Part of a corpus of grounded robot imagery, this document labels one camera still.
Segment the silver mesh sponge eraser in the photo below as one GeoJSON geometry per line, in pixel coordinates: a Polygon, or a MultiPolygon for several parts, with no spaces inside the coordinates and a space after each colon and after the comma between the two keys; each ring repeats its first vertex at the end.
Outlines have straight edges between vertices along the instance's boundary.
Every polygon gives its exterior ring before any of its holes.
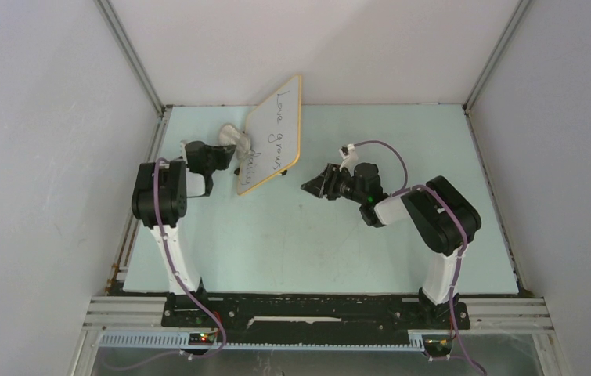
{"type": "Polygon", "coordinates": [[[227,122],[221,127],[218,133],[218,141],[221,146],[235,146],[235,154],[239,161],[246,160],[250,155],[250,137],[232,123],[227,122]]]}

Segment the wood framed whiteboard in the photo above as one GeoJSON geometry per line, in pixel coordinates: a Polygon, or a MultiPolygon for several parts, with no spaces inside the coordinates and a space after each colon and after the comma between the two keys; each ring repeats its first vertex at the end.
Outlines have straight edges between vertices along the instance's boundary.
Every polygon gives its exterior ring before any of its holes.
{"type": "Polygon", "coordinates": [[[236,192],[243,196],[292,168],[301,156],[302,76],[294,75],[249,112],[248,157],[240,163],[236,192]]]}

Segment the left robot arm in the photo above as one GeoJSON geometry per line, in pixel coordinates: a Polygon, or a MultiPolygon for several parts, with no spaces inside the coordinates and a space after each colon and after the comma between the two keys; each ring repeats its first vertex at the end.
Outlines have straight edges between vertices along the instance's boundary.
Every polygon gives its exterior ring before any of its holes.
{"type": "Polygon", "coordinates": [[[234,145],[182,142],[180,157],[142,163],[132,192],[132,214],[157,242],[167,270],[168,293],[181,305],[181,317],[196,327],[209,320],[211,306],[200,298],[203,279],[180,225],[189,200],[211,195],[213,174],[229,167],[235,151],[234,145]]]}

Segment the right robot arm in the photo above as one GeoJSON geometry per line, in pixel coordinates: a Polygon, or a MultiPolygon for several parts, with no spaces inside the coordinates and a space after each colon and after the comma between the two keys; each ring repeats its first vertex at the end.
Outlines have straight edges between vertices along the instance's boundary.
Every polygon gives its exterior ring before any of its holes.
{"type": "Polygon", "coordinates": [[[450,316],[462,259],[476,232],[481,216],[470,202],[443,176],[424,185],[388,195],[381,185],[379,168],[360,163],[350,172],[328,164],[301,189],[317,198],[344,198],[359,205],[367,226],[381,228],[410,218],[423,242],[434,252],[421,293],[425,301],[418,315],[428,327],[441,326],[450,316]]]}

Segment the black metal base rail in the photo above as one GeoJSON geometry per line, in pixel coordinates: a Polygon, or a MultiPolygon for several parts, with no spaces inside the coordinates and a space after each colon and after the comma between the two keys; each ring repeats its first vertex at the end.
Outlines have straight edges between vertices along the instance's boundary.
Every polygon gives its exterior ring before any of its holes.
{"type": "Polygon", "coordinates": [[[432,305],[418,295],[210,293],[179,305],[164,304],[162,327],[223,327],[226,341],[308,344],[407,344],[416,331],[470,329],[458,298],[432,305]]]}

